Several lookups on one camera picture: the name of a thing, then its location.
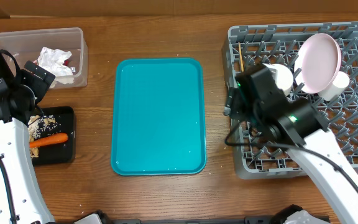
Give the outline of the red snack wrapper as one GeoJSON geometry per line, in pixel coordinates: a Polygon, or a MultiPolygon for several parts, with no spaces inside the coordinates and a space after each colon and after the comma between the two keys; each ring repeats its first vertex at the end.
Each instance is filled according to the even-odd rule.
{"type": "Polygon", "coordinates": [[[64,63],[63,63],[63,64],[64,64],[64,66],[69,66],[69,63],[70,63],[70,60],[69,60],[69,59],[67,59],[67,60],[65,60],[65,61],[64,61],[64,63]]]}

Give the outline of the teal serving tray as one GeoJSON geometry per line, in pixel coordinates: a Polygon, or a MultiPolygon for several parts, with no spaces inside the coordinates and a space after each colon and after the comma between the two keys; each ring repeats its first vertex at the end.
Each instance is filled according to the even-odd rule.
{"type": "Polygon", "coordinates": [[[207,161],[203,69],[193,58],[142,58],[116,69],[111,167],[119,175],[188,175],[207,161]]]}

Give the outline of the large pink plate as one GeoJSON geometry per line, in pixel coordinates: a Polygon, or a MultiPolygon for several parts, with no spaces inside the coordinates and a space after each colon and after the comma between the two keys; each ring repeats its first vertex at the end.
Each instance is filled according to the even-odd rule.
{"type": "Polygon", "coordinates": [[[336,78],[341,67],[341,49],[328,34],[319,33],[308,38],[298,51],[294,72],[297,85],[303,83],[301,90],[315,94],[326,89],[336,78]]]}

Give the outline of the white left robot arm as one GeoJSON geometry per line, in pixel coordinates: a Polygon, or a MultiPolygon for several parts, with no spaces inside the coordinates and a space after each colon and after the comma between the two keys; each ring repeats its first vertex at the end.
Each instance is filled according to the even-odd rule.
{"type": "Polygon", "coordinates": [[[0,223],[53,223],[29,150],[28,122],[55,76],[31,61],[12,72],[0,50],[0,223]]]}

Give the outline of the orange carrot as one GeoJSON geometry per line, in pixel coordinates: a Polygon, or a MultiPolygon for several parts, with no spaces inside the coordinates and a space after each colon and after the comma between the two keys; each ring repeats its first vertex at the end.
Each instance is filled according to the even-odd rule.
{"type": "Polygon", "coordinates": [[[68,141],[68,135],[65,133],[53,134],[42,139],[38,139],[29,143],[30,148],[49,146],[53,144],[60,144],[68,141]]]}

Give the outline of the rice and peanut scraps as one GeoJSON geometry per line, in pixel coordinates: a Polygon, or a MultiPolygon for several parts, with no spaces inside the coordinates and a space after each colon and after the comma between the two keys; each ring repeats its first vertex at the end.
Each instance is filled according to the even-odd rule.
{"type": "Polygon", "coordinates": [[[59,124],[54,115],[31,116],[28,122],[29,142],[34,142],[49,135],[56,134],[58,126],[59,124]]]}

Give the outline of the black waste tray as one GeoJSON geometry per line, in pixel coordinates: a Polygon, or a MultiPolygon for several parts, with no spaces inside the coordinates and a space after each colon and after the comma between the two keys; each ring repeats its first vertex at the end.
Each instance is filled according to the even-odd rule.
{"type": "Polygon", "coordinates": [[[58,133],[68,135],[68,141],[60,144],[36,147],[30,150],[34,166],[68,163],[75,158],[76,116],[73,108],[59,106],[44,108],[42,112],[34,112],[32,116],[54,115],[58,126],[58,133]]]}

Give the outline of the grey dishwasher rack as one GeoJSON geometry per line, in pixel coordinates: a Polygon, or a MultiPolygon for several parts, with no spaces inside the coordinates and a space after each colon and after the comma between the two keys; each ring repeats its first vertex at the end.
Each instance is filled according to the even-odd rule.
{"type": "Polygon", "coordinates": [[[241,43],[244,68],[257,63],[279,63],[288,67],[294,81],[289,101],[307,99],[329,121],[329,126],[346,159],[358,173],[358,21],[312,24],[270,24],[233,26],[224,42],[223,64],[227,90],[236,87],[241,72],[237,43],[241,43]],[[303,83],[296,84],[295,60],[304,41],[315,34],[330,35],[341,49],[340,70],[348,74],[349,86],[332,101],[305,93],[303,83]]]}

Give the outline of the clear plastic bin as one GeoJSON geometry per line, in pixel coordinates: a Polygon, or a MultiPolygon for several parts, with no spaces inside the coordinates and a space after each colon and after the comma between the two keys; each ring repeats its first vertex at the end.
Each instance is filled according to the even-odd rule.
{"type": "Polygon", "coordinates": [[[18,65],[36,61],[47,47],[71,52],[68,67],[73,74],[56,76],[51,89],[84,87],[88,81],[88,46],[79,27],[0,32],[0,49],[11,53],[18,65]]]}

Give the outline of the pale green bowl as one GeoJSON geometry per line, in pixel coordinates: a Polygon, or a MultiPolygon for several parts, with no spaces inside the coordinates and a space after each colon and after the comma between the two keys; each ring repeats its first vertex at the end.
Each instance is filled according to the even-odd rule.
{"type": "Polygon", "coordinates": [[[276,86],[284,92],[285,96],[288,96],[293,85],[293,74],[290,69],[279,63],[264,63],[264,65],[271,71],[276,86]]]}

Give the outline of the white napkin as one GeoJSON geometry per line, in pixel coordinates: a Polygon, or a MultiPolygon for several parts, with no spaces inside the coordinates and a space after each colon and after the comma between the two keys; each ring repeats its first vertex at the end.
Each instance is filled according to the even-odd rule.
{"type": "Polygon", "coordinates": [[[55,83],[74,83],[73,71],[65,65],[65,62],[72,56],[70,51],[50,49],[43,47],[37,59],[38,66],[55,75],[55,83]]]}

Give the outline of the white cup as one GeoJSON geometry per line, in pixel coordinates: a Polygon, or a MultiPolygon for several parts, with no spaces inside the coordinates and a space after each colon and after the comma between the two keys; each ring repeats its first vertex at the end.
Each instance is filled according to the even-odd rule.
{"type": "Polygon", "coordinates": [[[318,92],[318,95],[325,101],[332,101],[339,96],[350,84],[350,78],[345,72],[338,72],[334,81],[324,90],[318,92]]]}

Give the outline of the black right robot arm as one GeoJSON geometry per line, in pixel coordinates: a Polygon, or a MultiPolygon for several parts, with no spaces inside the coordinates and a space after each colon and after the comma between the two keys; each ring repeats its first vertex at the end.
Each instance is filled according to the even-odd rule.
{"type": "Polygon", "coordinates": [[[358,174],[347,161],[321,113],[304,98],[289,102],[264,64],[235,77],[227,115],[253,125],[262,147],[286,151],[310,177],[342,223],[358,223],[358,174]]]}

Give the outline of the wooden chopstick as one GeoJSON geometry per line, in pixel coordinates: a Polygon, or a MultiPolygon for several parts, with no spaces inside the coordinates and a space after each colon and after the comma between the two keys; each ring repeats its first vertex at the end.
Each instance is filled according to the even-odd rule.
{"type": "Polygon", "coordinates": [[[238,52],[239,52],[239,65],[240,65],[240,70],[241,70],[241,72],[244,72],[244,61],[243,61],[241,43],[238,42],[237,45],[238,45],[238,52]]]}

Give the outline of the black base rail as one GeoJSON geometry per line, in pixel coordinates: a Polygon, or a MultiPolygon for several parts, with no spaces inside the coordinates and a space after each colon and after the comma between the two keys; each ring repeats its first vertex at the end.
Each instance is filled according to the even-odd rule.
{"type": "Polygon", "coordinates": [[[73,223],[107,224],[270,224],[270,223],[331,223],[329,216],[312,216],[300,206],[290,205],[275,215],[245,216],[244,218],[190,219],[190,220],[140,220],[110,219],[98,210],[73,223]]]}

